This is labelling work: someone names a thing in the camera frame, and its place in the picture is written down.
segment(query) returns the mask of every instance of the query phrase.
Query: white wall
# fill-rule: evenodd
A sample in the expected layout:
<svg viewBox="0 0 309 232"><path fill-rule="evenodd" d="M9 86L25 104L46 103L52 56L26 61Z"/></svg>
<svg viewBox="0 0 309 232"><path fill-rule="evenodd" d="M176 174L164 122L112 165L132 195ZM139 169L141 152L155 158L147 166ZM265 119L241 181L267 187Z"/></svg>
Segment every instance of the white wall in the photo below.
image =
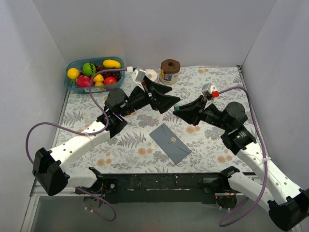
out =
<svg viewBox="0 0 309 232"><path fill-rule="evenodd" d="M33 0L66 62L242 64L275 0Z"/></svg>
<svg viewBox="0 0 309 232"><path fill-rule="evenodd" d="M304 189L309 188L308 63L309 2L278 0L243 73L270 156ZM309 230L308 218L302 227Z"/></svg>
<svg viewBox="0 0 309 232"><path fill-rule="evenodd" d="M31 0L0 0L0 231L19 231L33 184L25 138L32 125L57 122L66 63ZM55 129L38 128L34 153L50 147Z"/></svg>

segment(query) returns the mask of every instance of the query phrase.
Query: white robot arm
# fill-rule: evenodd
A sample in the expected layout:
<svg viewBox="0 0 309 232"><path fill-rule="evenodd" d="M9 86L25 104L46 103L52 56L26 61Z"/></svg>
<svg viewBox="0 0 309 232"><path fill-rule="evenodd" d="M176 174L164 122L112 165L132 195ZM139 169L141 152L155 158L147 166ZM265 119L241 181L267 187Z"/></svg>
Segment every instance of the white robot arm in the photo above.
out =
<svg viewBox="0 0 309 232"><path fill-rule="evenodd" d="M264 162L267 162L267 188L259 204L280 229L288 231L308 217L309 189L303 190L281 172L270 158L263 158L260 145L243 126L248 117L242 104L231 102L223 111L219 111L213 104L213 98L219 96L215 86L204 85L202 93L195 101L180 106L173 114L194 126L202 120L223 129L225 132L221 139L224 145L244 161L261 180L264 179ZM233 166L219 173L219 184L225 190L242 192L254 201L262 189L261 185Z"/></svg>
<svg viewBox="0 0 309 232"><path fill-rule="evenodd" d="M75 136L48 151L41 148L36 152L32 173L48 195L56 195L65 187L94 188L99 185L98 188L101 188L103 176L99 171L94 168L75 171L70 169L70 166L95 146L118 134L127 124L123 119L124 116L147 105L162 114L180 101L178 97L166 95L172 90L171 87L149 80L145 70L137 67L134 74L135 82L139 86L133 89L130 96L120 88L109 92L104 107L109 119L105 131L91 134L105 128L107 119L103 114L83 131L85 135Z"/></svg>

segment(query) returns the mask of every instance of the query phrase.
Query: gray envelope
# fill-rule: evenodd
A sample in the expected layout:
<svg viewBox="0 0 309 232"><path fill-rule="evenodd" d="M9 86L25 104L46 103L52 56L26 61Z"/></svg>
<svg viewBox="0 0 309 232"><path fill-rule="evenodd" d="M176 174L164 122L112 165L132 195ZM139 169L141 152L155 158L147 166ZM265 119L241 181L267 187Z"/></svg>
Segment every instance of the gray envelope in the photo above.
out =
<svg viewBox="0 0 309 232"><path fill-rule="evenodd" d="M191 150L165 124L149 135L175 164L191 153Z"/></svg>

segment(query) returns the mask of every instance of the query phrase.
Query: red connector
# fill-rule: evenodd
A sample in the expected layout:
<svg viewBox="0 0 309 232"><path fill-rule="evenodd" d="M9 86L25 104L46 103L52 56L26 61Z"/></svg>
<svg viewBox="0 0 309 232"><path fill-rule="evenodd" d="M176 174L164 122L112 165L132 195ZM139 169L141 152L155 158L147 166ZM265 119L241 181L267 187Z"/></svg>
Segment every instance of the red connector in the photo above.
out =
<svg viewBox="0 0 309 232"><path fill-rule="evenodd" d="M214 91L211 93L213 98L216 98L219 96L219 92L218 91Z"/></svg>

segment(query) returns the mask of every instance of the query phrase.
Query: floral tablecloth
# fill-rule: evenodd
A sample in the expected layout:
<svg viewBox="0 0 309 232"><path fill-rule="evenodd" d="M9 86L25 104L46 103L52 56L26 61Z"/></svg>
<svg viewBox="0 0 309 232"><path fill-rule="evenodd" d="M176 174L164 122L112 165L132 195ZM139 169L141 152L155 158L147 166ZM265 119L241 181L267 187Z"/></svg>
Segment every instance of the floral tablecloth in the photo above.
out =
<svg viewBox="0 0 309 232"><path fill-rule="evenodd" d="M181 98L180 105L195 100L201 94L205 83L216 85L218 90L242 85L237 68L207 68L189 67L181 68L179 81L171 87L170 95ZM135 83L127 74L121 88L127 95L135 87ZM104 105L108 92L95 93L96 100ZM244 105L248 115L245 123L247 129L256 137L254 126L249 112L249 105L245 93L233 90L222 94L215 99L218 109L223 110L231 101ZM128 125L114 138L102 143L89 151L72 168L86 169L95 167L101 173L196 173L220 172L231 165L243 172L251 169L237 159L223 145L220 136L223 130L200 122L193 127L172 114L173 108L164 114L153 111L146 106L131 115L126 116ZM62 120L62 126L83 131L99 115L100 110L92 102L89 95L79 95L71 92ZM175 165L171 159L149 136L149 133L159 125L165 123L191 150L192 152ZM74 134L61 130L58 134L57 145L72 138Z"/></svg>

